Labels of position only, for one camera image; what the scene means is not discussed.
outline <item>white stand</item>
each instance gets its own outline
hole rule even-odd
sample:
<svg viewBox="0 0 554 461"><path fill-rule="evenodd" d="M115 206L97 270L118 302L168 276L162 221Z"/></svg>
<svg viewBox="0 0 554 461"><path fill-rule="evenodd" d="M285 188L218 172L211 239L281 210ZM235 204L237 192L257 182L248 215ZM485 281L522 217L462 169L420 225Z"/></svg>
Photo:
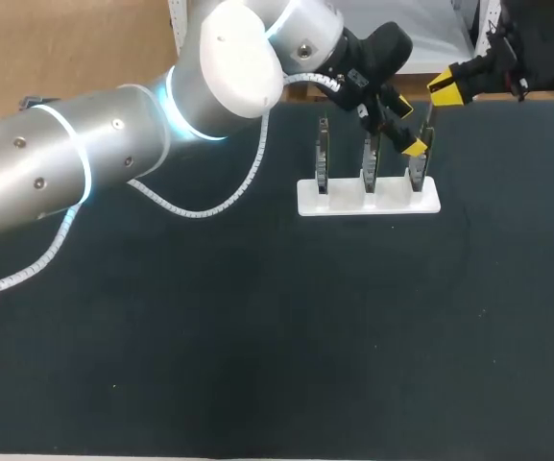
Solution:
<svg viewBox="0 0 554 461"><path fill-rule="evenodd" d="M376 191L367 194L360 178L330 179L328 194L320 195L316 180L298 182L301 216L432 214L441 211L437 186L426 178L423 191L414 192L409 172L402 178L377 178Z"/></svg>

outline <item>screw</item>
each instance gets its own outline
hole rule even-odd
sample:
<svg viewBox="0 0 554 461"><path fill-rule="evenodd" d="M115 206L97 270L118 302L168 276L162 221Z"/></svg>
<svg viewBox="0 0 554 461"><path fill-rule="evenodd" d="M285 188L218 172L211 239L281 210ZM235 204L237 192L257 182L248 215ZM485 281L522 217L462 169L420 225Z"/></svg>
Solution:
<svg viewBox="0 0 554 461"><path fill-rule="evenodd" d="M312 54L313 50L311 50L311 47L308 45L303 45L298 49L298 56L300 56L303 60L308 60Z"/></svg>
<svg viewBox="0 0 554 461"><path fill-rule="evenodd" d="M41 190L41 189L43 189L44 187L46 187L46 181L45 181L43 178L37 178L37 179L34 181L34 187L35 187L37 190Z"/></svg>
<svg viewBox="0 0 554 461"><path fill-rule="evenodd" d="M14 140L14 147L16 149L24 149L25 147L27 147L27 141L24 137L18 137Z"/></svg>

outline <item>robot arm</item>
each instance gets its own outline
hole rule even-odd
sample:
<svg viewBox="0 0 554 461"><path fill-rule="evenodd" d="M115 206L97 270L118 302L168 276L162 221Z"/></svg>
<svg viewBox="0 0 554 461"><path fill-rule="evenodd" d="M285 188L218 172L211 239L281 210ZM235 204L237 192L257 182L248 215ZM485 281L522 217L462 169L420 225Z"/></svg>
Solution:
<svg viewBox="0 0 554 461"><path fill-rule="evenodd" d="M0 231L236 133L278 102L283 71L337 76L351 96L328 95L344 109L371 106L384 93L407 112L382 87L410 54L410 40L394 26L369 39L373 48L360 46L325 0L199 1L177 66L151 85L38 105L0 121ZM386 43L404 49L382 46L386 32L398 36Z"/></svg>

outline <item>black table surface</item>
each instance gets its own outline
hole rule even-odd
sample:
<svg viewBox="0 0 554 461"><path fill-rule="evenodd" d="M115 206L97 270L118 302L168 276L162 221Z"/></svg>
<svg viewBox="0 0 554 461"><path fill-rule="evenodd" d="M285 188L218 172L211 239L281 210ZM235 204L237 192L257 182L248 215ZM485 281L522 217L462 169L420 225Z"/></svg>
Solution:
<svg viewBox="0 0 554 461"><path fill-rule="evenodd" d="M554 103L441 113L430 216L301 218L324 113L332 173L357 175L354 115L283 106L221 216L91 198L52 265L0 294L0 452L554 459ZM147 184L215 205L257 130ZM0 237L0 278L59 221Z"/></svg>

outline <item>white cable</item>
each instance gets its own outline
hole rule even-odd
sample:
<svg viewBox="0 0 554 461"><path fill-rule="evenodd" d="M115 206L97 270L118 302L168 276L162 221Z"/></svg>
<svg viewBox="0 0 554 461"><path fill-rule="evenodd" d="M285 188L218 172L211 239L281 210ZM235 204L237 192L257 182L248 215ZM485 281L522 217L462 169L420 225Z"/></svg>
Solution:
<svg viewBox="0 0 554 461"><path fill-rule="evenodd" d="M76 206L72 206L67 210L67 213L63 218L63 222L61 223L59 230L57 231L55 240L53 240L53 243L50 245L48 250L46 250L46 253L44 253L44 255L42 255L40 259L38 259L34 264L29 266L28 268L17 272L13 276L9 276L9 277L6 277L5 279L0 280L0 292L8 290L13 286L16 286L36 276L38 273L43 271L48 264L50 264L50 262L55 258L61 246L63 245L63 242L65 241L65 237L67 237L67 234L69 233L69 230L72 227L72 223L74 222L74 219L76 218L76 214L78 213L78 210L80 209L80 207L81 207L80 205L76 205Z"/></svg>
<svg viewBox="0 0 554 461"><path fill-rule="evenodd" d="M325 75L320 75L320 74L305 73L305 74L292 75L290 77L285 78L285 85L291 85L291 84L296 84L300 82L310 82L316 85L324 86L334 92L338 92L341 89L341 86L336 81L326 77ZM268 139L269 123L270 123L270 114L267 113L262 118L261 132L259 135L259 146L257 147L257 154L255 155L255 160L253 161L251 170L249 170L249 174L242 182L240 187L238 187L238 189L231 195L231 197L229 197L227 200L225 200L223 203L221 203L218 206L215 206L211 209L207 209L205 211L190 211L188 209L183 209L178 206L172 205L171 203L169 203L167 200L157 195L154 191L149 189L146 185L144 185L140 181L137 181L137 180L130 181L129 185L135 188L140 193L144 194L147 198L151 199L157 205L161 206L167 211L170 211L173 214L182 216L183 218L204 219L210 216L214 216L215 214L219 214L225 211L226 209L228 209L229 207L231 207L232 205L234 205L238 201L238 199L240 199L240 197L242 197L242 195L247 191L247 189L253 182L253 179L257 174L257 170L259 169L259 166L261 165L261 162L264 159L264 152L266 151L266 142Z"/></svg>

